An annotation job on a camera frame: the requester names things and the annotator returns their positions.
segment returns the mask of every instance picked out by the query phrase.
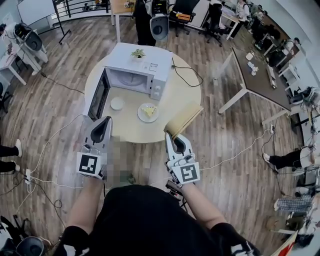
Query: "black sleeve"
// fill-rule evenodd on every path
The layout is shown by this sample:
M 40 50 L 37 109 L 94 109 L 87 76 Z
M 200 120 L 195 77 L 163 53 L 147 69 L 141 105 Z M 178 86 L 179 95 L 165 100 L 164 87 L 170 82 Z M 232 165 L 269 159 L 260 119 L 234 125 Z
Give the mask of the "black sleeve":
M 62 235 L 54 256 L 86 255 L 89 251 L 89 235 L 82 228 L 68 226 Z
M 242 245 L 242 247 L 245 249 L 248 248 L 247 240 L 243 238 L 229 223 L 219 223 L 215 225 L 213 228 L 211 228 L 210 234 L 213 237 L 215 237 L 216 234 L 219 234 L 223 237 L 223 247 L 225 252 L 231 252 L 231 247 L 237 245 Z M 250 245 L 251 249 L 254 250 L 255 256 L 262 255 L 260 251 L 251 242 L 248 241 L 248 244 Z

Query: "black chair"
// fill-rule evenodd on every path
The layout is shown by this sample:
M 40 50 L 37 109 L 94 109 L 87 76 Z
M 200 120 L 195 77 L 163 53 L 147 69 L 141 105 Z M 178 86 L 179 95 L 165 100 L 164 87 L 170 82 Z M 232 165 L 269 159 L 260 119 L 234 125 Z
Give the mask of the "black chair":
M 6 91 L 5 94 L 2 96 L 3 92 L 4 86 L 0 82 L 0 110 L 3 109 L 5 113 L 8 113 L 8 110 L 5 108 L 5 102 L 11 97 L 13 97 L 13 95 Z
M 221 37 L 220 35 L 218 35 L 218 33 L 221 33 L 221 31 L 223 30 L 219 28 L 221 15 L 222 15 L 221 4 L 219 3 L 209 4 L 209 15 L 207 16 L 207 20 L 210 18 L 210 23 L 206 22 L 204 24 L 205 38 L 207 38 L 207 35 L 213 37 L 215 40 L 219 42 L 220 47 L 222 47 L 222 42 L 221 42 Z
M 193 12 L 196 5 L 199 3 L 200 0 L 176 0 L 174 7 L 172 11 L 169 14 L 169 20 L 174 22 L 174 28 L 175 28 L 175 36 L 179 36 L 178 27 L 181 27 L 184 31 L 186 31 L 186 34 L 189 35 L 190 31 L 185 28 L 185 25 L 189 22 L 192 22 L 194 19 L 194 16 L 196 14 Z M 177 14 L 184 14 L 189 15 L 190 19 L 184 20 L 177 17 Z

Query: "small succulent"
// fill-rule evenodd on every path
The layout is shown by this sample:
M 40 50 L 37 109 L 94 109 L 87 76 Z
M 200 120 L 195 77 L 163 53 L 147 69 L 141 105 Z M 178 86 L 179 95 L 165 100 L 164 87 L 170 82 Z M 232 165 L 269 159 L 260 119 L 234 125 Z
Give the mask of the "small succulent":
M 135 51 L 131 52 L 131 56 L 134 56 L 136 58 L 142 58 L 145 55 L 144 50 L 142 49 L 136 49 Z

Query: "shoe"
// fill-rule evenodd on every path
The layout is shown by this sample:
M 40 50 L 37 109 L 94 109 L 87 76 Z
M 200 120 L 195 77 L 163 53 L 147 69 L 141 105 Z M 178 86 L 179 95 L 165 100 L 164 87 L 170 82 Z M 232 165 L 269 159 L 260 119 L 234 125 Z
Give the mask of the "shoe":
M 275 211 L 275 212 L 278 211 L 278 209 L 279 209 L 279 207 L 278 207 L 278 201 L 279 201 L 279 199 L 278 199 L 277 201 L 275 201 L 275 203 L 274 203 L 274 205 L 273 205 L 273 208 L 274 208 L 274 211 Z
M 19 151 L 18 157 L 22 157 L 22 143 L 20 139 L 16 140 L 15 146 Z
M 266 153 L 263 153 L 263 160 L 266 161 L 268 164 L 271 164 L 271 163 L 269 162 L 269 160 L 270 160 L 270 155 L 268 155 L 268 154 L 266 154 Z
M 15 164 L 15 169 L 14 169 L 14 171 L 19 172 L 19 171 L 20 171 L 20 165 L 19 165 L 19 164 L 16 164 L 15 161 L 11 161 L 11 162 L 13 162 L 13 163 Z

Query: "plate with food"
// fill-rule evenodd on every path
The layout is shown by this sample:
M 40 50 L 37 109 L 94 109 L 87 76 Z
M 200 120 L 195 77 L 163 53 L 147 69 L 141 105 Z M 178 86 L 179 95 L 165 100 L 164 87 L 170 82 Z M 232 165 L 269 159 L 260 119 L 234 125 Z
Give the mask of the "plate with food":
M 152 123 L 159 116 L 158 108 L 152 103 L 143 103 L 137 111 L 138 117 L 145 123 Z

